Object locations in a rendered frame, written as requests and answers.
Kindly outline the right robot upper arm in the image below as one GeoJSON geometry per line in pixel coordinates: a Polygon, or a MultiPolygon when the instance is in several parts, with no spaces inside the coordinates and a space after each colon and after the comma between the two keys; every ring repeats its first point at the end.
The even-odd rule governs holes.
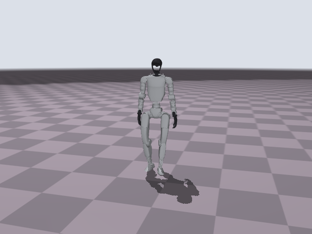
{"type": "Polygon", "coordinates": [[[146,82],[148,76],[143,76],[140,80],[140,93],[139,98],[144,99],[146,97],[145,90],[146,90],[146,82]]]}

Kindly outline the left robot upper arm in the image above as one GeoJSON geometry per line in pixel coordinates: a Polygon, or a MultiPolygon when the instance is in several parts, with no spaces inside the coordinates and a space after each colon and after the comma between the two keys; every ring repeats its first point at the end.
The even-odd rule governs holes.
{"type": "Polygon", "coordinates": [[[168,99],[174,100],[174,85],[173,85],[173,79],[171,77],[165,77],[165,82],[168,84],[168,99]]]}

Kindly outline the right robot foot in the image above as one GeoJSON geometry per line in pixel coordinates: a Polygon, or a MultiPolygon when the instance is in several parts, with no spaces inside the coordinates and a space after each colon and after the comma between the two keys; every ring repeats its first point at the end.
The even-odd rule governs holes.
{"type": "Polygon", "coordinates": [[[148,172],[150,170],[152,170],[155,167],[154,163],[152,163],[152,165],[147,165],[146,169],[144,171],[148,172]]]}

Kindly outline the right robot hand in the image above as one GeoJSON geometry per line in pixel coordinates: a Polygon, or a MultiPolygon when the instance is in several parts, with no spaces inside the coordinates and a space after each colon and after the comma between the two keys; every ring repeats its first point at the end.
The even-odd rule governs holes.
{"type": "Polygon", "coordinates": [[[141,121],[140,121],[140,115],[142,114],[141,110],[139,110],[137,114],[138,114],[137,116],[138,124],[141,125],[141,121]]]}

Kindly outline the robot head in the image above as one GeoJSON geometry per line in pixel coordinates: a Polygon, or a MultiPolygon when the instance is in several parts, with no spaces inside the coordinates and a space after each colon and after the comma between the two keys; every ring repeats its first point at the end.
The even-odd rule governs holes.
{"type": "Polygon", "coordinates": [[[156,67],[160,66],[160,69],[161,69],[162,61],[161,61],[159,58],[156,58],[156,59],[154,59],[154,60],[152,61],[152,70],[154,71],[154,74],[155,74],[155,75],[153,75],[153,76],[155,76],[155,77],[160,76],[160,75],[158,75],[160,69],[159,69],[159,70],[154,70],[154,69],[153,69],[153,66],[156,66],[156,67]]]}

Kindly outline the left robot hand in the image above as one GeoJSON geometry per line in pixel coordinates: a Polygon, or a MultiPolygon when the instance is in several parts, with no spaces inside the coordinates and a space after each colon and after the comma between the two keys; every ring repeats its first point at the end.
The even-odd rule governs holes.
{"type": "Polygon", "coordinates": [[[175,112],[172,112],[172,114],[173,114],[173,117],[174,117],[174,127],[173,128],[175,128],[176,127],[176,125],[177,125],[177,114],[175,113],[175,112]]]}

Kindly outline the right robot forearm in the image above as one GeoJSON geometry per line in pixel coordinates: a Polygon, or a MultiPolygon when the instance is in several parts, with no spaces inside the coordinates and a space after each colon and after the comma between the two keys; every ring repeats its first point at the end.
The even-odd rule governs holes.
{"type": "Polygon", "coordinates": [[[141,110],[141,112],[143,112],[143,103],[144,103],[144,99],[142,98],[138,98],[138,110],[141,110]]]}

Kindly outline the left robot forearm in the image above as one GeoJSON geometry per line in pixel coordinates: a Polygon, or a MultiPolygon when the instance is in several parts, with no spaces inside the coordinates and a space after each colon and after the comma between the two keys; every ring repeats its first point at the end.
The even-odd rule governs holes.
{"type": "MultiPolygon", "coordinates": [[[[175,114],[177,114],[176,112],[176,100],[175,100],[175,95],[174,95],[174,100],[170,101],[170,105],[171,105],[171,111],[175,112],[175,114]]],[[[173,115],[173,114],[172,114],[173,115]]]]}

